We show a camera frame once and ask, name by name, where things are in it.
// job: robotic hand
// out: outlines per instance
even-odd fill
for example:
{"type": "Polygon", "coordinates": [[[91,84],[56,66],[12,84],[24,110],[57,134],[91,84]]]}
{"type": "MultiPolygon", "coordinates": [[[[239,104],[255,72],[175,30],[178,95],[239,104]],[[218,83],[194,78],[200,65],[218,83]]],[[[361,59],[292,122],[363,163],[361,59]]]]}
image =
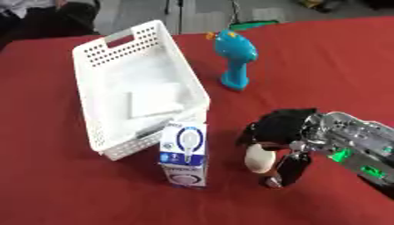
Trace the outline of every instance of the robotic hand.
{"type": "Polygon", "coordinates": [[[268,150],[291,150],[276,164],[277,175],[263,177],[262,185],[278,188],[295,183],[311,164],[310,153],[318,152],[394,199],[394,129],[391,127],[343,112],[285,109],[248,125],[237,140],[237,144],[246,145],[256,142],[268,150]]]}

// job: table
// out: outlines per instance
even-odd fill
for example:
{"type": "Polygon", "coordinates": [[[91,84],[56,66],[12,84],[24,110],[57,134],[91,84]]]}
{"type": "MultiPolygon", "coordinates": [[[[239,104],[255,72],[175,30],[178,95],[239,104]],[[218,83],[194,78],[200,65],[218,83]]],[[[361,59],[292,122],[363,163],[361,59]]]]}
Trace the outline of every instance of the table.
{"type": "Polygon", "coordinates": [[[71,50],[94,37],[25,40],[0,54],[0,223],[379,224],[394,203],[322,156],[295,185],[258,186],[234,146],[243,127],[277,108],[316,106],[394,126],[394,18],[269,25],[244,33],[259,50],[242,92],[218,83],[226,62],[203,35],[175,40],[212,105],[208,188],[174,188],[157,147],[119,162],[91,151],[71,50]]]}

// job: metal robotic arm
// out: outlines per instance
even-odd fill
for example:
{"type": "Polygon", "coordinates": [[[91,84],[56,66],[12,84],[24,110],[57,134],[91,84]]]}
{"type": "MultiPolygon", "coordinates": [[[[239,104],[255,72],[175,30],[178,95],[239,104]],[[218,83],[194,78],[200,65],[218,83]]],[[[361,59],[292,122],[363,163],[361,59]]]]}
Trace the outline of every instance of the metal robotic arm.
{"type": "MultiPolygon", "coordinates": [[[[279,116],[275,119],[291,122],[296,118],[299,116],[279,116]]],[[[267,116],[263,117],[252,124],[257,128],[253,131],[246,128],[245,131],[249,129],[247,135],[251,135],[251,140],[255,142],[270,142],[264,139],[263,131],[269,128],[264,126],[268,123],[267,116]]],[[[394,199],[393,128],[375,121],[360,120],[343,112],[313,112],[298,130],[299,135],[287,134],[282,130],[282,135],[292,136],[294,139],[288,141],[290,154],[276,164],[278,175],[264,178],[263,185],[284,187],[295,183],[311,164],[310,153],[318,152],[353,171],[369,185],[394,199]]]]}

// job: blue and white box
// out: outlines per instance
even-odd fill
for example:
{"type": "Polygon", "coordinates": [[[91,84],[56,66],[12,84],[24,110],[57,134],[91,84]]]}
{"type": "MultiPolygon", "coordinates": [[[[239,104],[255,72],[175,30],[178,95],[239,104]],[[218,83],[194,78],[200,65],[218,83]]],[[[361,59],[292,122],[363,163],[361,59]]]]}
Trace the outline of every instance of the blue and white box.
{"type": "Polygon", "coordinates": [[[208,154],[207,125],[195,122],[170,122],[160,141],[159,163],[170,183],[205,186],[208,154]]]}

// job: gray floor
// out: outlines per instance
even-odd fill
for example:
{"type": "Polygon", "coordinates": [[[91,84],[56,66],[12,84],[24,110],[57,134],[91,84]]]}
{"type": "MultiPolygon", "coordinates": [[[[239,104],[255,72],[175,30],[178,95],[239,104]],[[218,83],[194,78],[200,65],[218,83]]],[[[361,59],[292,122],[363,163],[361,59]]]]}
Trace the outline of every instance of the gray floor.
{"type": "MultiPolygon", "coordinates": [[[[96,27],[103,34],[115,33],[152,19],[163,20],[171,33],[178,33],[179,8],[171,0],[171,13],[164,15],[165,0],[102,0],[102,10],[96,27]]],[[[394,15],[394,10],[373,11],[358,0],[332,13],[319,13],[303,8],[296,0],[238,0],[242,21],[252,19],[279,19],[283,22],[356,18],[394,15]]],[[[229,23],[232,8],[230,0],[185,0],[182,33],[218,31],[229,23]]]]}

